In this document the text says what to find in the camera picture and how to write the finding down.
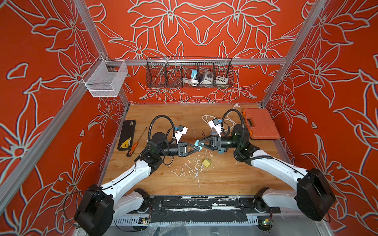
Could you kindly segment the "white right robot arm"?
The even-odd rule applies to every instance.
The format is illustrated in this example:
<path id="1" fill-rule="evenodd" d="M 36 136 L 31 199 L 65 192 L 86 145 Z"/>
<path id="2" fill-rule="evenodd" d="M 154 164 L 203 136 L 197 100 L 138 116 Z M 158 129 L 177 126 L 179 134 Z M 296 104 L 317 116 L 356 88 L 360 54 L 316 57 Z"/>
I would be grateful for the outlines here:
<path id="1" fill-rule="evenodd" d="M 322 171 L 306 170 L 269 155 L 250 142 L 243 125 L 235 126 L 231 136 L 208 136 L 196 144 L 212 151 L 233 149 L 237 161 L 264 170 L 291 187 L 291 190 L 262 188 L 255 195 L 254 207 L 258 212 L 283 207 L 299 210 L 314 221 L 322 221 L 336 202 Z"/>

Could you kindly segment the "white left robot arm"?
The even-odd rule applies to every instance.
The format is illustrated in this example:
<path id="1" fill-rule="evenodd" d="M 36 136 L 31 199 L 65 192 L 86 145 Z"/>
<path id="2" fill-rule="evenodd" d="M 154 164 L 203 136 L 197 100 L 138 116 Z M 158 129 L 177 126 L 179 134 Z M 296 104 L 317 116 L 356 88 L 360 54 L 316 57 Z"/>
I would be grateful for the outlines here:
<path id="1" fill-rule="evenodd" d="M 164 133 L 155 133 L 130 169 L 102 186 L 94 184 L 85 191 L 74 220 L 88 235 L 102 236 L 121 216 L 149 208 L 147 192 L 141 188 L 132 193 L 129 190 L 155 172 L 165 157 L 186 157 L 200 150 L 199 146 L 171 142 Z"/>

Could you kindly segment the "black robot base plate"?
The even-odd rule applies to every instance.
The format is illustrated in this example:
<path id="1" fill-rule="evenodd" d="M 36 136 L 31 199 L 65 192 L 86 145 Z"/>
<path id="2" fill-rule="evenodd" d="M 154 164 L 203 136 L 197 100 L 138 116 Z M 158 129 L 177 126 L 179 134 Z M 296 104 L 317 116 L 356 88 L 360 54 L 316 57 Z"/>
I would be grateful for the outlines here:
<path id="1" fill-rule="evenodd" d="M 256 223 L 265 216 L 281 213 L 278 207 L 263 206 L 254 196 L 152 196 L 135 210 L 153 223 Z"/>

